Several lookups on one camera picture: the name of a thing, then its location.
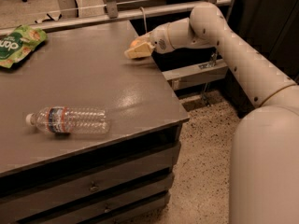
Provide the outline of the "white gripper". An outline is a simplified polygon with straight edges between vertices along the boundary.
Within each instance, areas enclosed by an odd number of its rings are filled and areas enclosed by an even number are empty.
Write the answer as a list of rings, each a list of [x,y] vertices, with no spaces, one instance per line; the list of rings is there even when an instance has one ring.
[[[150,33],[143,34],[135,39],[136,43],[140,43],[134,48],[130,48],[124,52],[128,59],[139,59],[149,57],[154,51],[160,54],[172,52],[174,50],[169,38],[169,23],[157,26]]]

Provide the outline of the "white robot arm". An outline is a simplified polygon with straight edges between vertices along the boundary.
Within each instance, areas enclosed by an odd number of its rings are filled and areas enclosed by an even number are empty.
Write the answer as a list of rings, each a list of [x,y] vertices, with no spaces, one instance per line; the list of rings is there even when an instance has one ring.
[[[137,59],[205,47],[217,49],[254,106],[233,137],[229,224],[299,224],[299,85],[294,80],[205,1],[188,18],[136,38],[125,55]]]

